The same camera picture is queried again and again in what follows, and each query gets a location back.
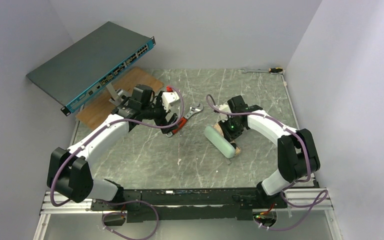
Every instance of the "red object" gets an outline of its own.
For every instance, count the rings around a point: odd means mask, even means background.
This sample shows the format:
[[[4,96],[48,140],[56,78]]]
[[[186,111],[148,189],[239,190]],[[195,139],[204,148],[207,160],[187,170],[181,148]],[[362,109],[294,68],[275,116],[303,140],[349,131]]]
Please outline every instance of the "red object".
[[[177,128],[174,129],[173,131],[171,131],[171,132],[173,133],[173,135],[176,134],[180,129],[182,129],[183,126],[186,124],[187,121],[188,121],[188,120],[187,120],[184,116],[182,116],[182,117],[180,118],[180,121],[177,123]]]

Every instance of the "wall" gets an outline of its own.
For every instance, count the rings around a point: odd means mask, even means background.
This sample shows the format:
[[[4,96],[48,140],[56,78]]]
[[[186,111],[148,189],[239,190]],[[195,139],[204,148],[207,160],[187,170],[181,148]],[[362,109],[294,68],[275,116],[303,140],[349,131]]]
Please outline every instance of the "wall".
[[[72,44],[46,0],[0,0],[0,240],[32,239],[49,157],[74,119],[25,75]]]
[[[112,21],[156,47],[150,68],[267,68],[289,63],[321,0],[50,0],[74,41]]]
[[[384,0],[324,0],[287,69],[344,239],[384,239]]]

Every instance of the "red handle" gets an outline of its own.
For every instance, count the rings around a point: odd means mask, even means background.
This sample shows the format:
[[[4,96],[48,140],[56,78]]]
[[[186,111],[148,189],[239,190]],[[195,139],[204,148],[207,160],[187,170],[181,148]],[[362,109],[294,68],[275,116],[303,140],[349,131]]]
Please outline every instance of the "red handle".
[[[173,131],[171,131],[171,132],[173,133],[173,135],[176,134],[180,129],[182,129],[183,126],[186,124],[187,121],[188,121],[188,120],[187,120],[184,116],[182,116],[182,117],[180,118],[180,121],[177,123],[177,128],[174,129]]]

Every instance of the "table surface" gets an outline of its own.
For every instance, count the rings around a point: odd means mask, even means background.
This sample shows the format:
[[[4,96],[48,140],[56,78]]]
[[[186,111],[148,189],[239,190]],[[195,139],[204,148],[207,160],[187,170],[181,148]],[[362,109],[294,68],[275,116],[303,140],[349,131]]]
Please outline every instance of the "table surface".
[[[144,70],[165,85],[180,89],[185,114],[192,103],[202,103],[204,110],[192,116],[172,137],[156,128],[136,126],[91,167],[94,178],[115,181],[125,189],[239,188],[255,187],[277,169],[276,146],[254,130],[244,131],[236,140],[242,152],[231,159],[230,165],[226,163],[226,158],[204,136],[204,128],[220,120],[205,96],[212,94],[220,105],[242,95],[248,105],[257,104],[296,128],[280,75],[243,74],[239,69]],[[75,131],[75,143],[91,132],[82,123]]]

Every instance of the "red-handled wrench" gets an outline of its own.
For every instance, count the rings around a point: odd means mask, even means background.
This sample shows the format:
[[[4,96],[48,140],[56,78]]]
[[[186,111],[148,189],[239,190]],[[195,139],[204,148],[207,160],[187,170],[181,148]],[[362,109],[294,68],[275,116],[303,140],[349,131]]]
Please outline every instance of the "red-handled wrench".
[[[192,115],[201,112],[203,109],[204,109],[204,106],[203,106],[201,103],[194,103],[194,104],[192,104],[192,106],[190,106],[190,108],[189,108],[189,112],[188,112],[185,116],[183,116],[183,117],[180,119],[180,121],[178,122],[178,124],[177,124],[177,128],[174,129],[174,130],[172,130],[172,131],[169,132],[169,133],[166,133],[165,135],[166,135],[167,137],[171,137],[171,136],[175,135],[180,129],[183,128],[183,126],[186,124],[186,122],[188,121],[188,119],[189,119],[190,117],[192,117]]]

